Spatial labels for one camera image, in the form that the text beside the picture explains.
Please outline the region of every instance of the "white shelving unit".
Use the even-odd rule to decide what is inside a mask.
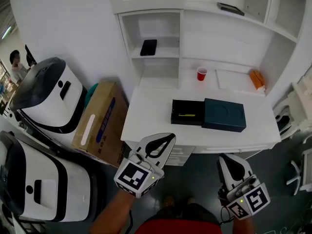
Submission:
[[[220,10],[217,2],[236,6],[245,16]],[[158,132],[177,134],[177,148],[184,155],[259,151],[280,141],[271,107],[295,79],[296,70],[303,72],[312,62],[312,0],[111,0],[111,4],[119,13],[137,84],[122,134],[129,145]],[[140,55],[146,39],[157,39],[154,56]],[[199,66],[208,69],[203,82],[196,79]],[[265,78],[264,93],[249,80],[251,69]],[[170,124],[172,99],[204,98],[242,103],[248,131]]]

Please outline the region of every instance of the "black box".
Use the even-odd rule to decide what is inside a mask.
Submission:
[[[203,101],[176,99],[172,101],[171,124],[201,126],[204,114]]]
[[[242,132],[246,128],[244,105],[206,98],[205,118],[202,127]]]

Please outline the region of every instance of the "cable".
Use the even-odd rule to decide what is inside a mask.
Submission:
[[[133,227],[133,219],[132,219],[131,210],[129,211],[129,215],[130,215],[130,225],[129,225],[128,229],[126,230],[125,234],[129,234],[130,230],[131,230],[132,227]]]
[[[228,211],[228,214],[229,214],[229,220],[226,220],[226,221],[224,221],[223,220],[223,217],[222,217],[222,210],[223,210],[223,208],[225,208],[227,211]],[[229,212],[229,209],[228,208],[226,208],[225,206],[223,206],[222,208],[221,208],[221,213],[220,213],[220,215],[221,215],[221,223],[220,223],[220,225],[221,224],[226,224],[226,223],[230,223],[230,222],[232,222],[233,221],[233,219],[234,219],[234,216],[232,216],[231,217],[231,214],[230,214],[230,212]]]

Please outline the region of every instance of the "dark green box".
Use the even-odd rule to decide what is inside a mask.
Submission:
[[[242,132],[246,128],[244,105],[206,98],[205,120],[202,127]]]

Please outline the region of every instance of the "gray floor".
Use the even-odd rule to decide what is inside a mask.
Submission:
[[[256,214],[253,219],[257,233],[271,230],[277,233],[286,227],[294,230],[301,222],[306,206],[311,205],[312,194],[299,192],[292,196],[293,186],[285,186],[285,179],[291,176],[288,163],[300,160],[301,152],[312,147],[312,142],[301,145],[298,139],[286,140],[277,144],[272,150],[265,150],[251,157],[248,161],[261,182],[265,182],[271,197],[271,203]],[[191,155],[183,167],[166,166],[165,178],[143,198],[136,200],[132,207],[134,226],[132,233],[161,206],[163,196],[172,194],[176,200],[193,195],[197,203],[214,213],[219,220],[221,205],[217,198],[220,181],[216,168],[217,155]],[[107,175],[107,200],[118,191],[113,182],[116,169],[103,166]],[[49,223],[48,233],[88,233],[91,223]],[[224,234],[232,233],[232,223],[223,224]]]

